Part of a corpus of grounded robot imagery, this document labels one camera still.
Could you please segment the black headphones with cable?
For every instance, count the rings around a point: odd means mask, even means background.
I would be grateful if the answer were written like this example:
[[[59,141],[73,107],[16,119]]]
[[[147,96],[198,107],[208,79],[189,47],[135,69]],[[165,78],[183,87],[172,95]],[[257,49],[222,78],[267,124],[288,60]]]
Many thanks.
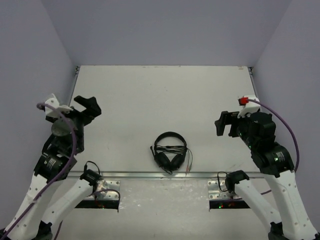
[[[182,142],[182,145],[159,145],[160,141],[166,138],[178,139]],[[153,156],[153,160],[167,174],[172,175],[174,171],[177,171],[187,159],[187,166],[185,169],[185,174],[187,175],[193,166],[193,153],[188,148],[188,144],[182,135],[167,131],[160,134],[153,145],[150,146],[150,150]]]

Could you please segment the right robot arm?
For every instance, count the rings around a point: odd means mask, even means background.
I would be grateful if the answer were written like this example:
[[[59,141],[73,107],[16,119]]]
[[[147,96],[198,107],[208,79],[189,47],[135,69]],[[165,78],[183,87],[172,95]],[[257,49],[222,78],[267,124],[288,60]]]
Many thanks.
[[[270,240],[318,240],[298,190],[295,166],[288,150],[275,141],[276,124],[271,114],[255,112],[238,117],[238,112],[223,111],[214,122],[216,134],[222,136],[230,125],[230,137],[240,137],[249,148],[251,158],[269,185],[277,208],[253,186],[243,170],[228,173],[226,190],[238,195],[252,209],[267,231]]]

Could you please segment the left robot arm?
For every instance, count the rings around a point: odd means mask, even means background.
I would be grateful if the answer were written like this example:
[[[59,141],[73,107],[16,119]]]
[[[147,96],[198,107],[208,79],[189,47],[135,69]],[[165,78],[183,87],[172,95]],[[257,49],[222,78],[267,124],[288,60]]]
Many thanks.
[[[61,105],[55,95],[36,107],[45,112],[51,135],[44,143],[35,165],[28,191],[13,220],[1,229],[2,240],[50,240],[53,229],[83,199],[94,195],[103,177],[84,167],[75,185],[54,205],[53,195],[76,164],[75,155],[84,151],[84,127],[100,116],[102,110],[93,96],[80,95],[74,101],[85,109]]]

